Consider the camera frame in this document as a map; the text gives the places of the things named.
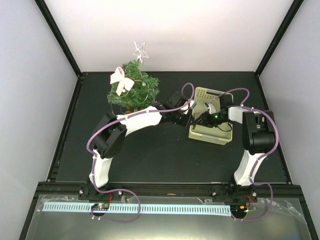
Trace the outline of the yellow-green plastic basket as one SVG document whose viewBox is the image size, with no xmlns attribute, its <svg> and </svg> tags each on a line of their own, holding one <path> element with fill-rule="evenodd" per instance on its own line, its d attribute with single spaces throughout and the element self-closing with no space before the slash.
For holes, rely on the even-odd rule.
<svg viewBox="0 0 320 240">
<path fill-rule="evenodd" d="M 192 110 L 193 118 L 196 120 L 198 117 L 200 117 L 200 115 L 206 111 L 205 103 L 208 103 L 222 93 L 223 91 L 219 90 L 196 87 L 194 95 L 196 106 Z M 232 124 L 225 122 L 218 125 L 218 127 L 212 128 L 197 124 L 195 130 L 192 130 L 190 126 L 188 138 L 217 145 L 225 145 L 231 142 L 233 139 Z"/>
</svg>

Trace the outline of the small green christmas tree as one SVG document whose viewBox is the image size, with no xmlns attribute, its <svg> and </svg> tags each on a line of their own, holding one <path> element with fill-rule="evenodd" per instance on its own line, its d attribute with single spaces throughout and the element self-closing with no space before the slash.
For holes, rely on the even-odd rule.
<svg viewBox="0 0 320 240">
<path fill-rule="evenodd" d="M 127 108 L 130 112 L 142 110 L 152 105 L 158 94 L 158 78 L 150 76 L 148 73 L 140 70 L 141 63 L 138 60 L 132 60 L 120 66 L 127 78 L 134 81 L 130 91 L 123 90 L 120 96 L 116 94 L 118 83 L 110 84 L 111 89 L 107 95 L 110 104 Z"/>
</svg>

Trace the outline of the pink felt bow ornament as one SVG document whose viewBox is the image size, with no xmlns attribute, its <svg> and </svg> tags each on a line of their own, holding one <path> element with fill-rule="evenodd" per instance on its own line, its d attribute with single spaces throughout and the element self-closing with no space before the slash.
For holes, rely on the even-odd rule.
<svg viewBox="0 0 320 240">
<path fill-rule="evenodd" d="M 110 76 L 110 84 L 115 83 L 118 83 L 115 91 L 118 96 L 122 94 L 123 90 L 130 91 L 135 84 L 132 79 L 125 76 L 125 71 L 120 66 L 118 66 Z"/>
</svg>

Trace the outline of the silver star ornament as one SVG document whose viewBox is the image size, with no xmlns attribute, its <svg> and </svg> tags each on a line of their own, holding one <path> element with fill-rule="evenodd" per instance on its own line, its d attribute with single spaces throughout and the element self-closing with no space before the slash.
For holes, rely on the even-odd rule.
<svg viewBox="0 0 320 240">
<path fill-rule="evenodd" d="M 149 59 L 150 56 L 146 53 L 146 42 L 144 41 L 142 44 L 138 44 L 136 41 L 133 42 L 135 47 L 135 52 L 133 53 L 134 56 L 136 56 L 136 60 L 141 63 L 141 65 L 144 64 L 145 59 Z"/>
</svg>

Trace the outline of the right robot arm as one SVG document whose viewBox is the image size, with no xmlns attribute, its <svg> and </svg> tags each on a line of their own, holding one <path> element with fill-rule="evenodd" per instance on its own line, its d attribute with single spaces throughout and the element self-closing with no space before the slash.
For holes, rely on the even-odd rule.
<svg viewBox="0 0 320 240">
<path fill-rule="evenodd" d="M 250 195 L 255 185 L 256 173 L 268 155 L 273 153 L 279 144 L 279 133 L 272 111 L 261 111 L 234 105 L 230 93 L 218 96 L 220 110 L 213 112 L 209 103 L 207 109 L 195 120 L 197 125 L 217 128 L 223 123 L 242 125 L 242 146 L 244 152 L 239 167 L 228 182 L 226 194 L 232 202 L 242 202 Z"/>
</svg>

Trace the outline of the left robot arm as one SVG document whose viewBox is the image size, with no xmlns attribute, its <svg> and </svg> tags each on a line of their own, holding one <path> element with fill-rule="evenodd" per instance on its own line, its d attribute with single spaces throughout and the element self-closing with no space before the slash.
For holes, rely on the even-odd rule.
<svg viewBox="0 0 320 240">
<path fill-rule="evenodd" d="M 107 195 L 112 160 L 121 151 L 129 134 L 166 122 L 186 127 L 191 122 L 195 106 L 194 94 L 187 98 L 177 91 L 170 99 L 156 101 L 133 113 L 104 115 L 86 144 L 86 150 L 92 154 L 89 193 L 97 200 Z"/>
</svg>

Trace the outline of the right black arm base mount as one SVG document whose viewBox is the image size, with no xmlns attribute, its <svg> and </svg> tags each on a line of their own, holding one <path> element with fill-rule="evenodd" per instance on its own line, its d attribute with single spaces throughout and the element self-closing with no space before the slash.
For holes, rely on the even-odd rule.
<svg viewBox="0 0 320 240">
<path fill-rule="evenodd" d="M 236 186 L 235 188 L 226 185 L 214 185 L 208 190 L 208 195 L 214 202 L 220 203 L 245 203 L 253 192 L 252 186 Z"/>
</svg>

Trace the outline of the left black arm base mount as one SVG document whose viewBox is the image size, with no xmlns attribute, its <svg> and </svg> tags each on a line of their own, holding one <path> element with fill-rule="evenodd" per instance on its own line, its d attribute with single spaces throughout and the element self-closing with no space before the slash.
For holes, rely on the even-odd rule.
<svg viewBox="0 0 320 240">
<path fill-rule="evenodd" d="M 120 198 L 123 194 L 122 190 L 109 193 L 101 193 L 97 191 L 92 183 L 85 183 L 80 186 L 78 199 L 88 201 L 89 214 L 92 217 L 103 217 L 111 207 L 113 199 Z"/>
</svg>

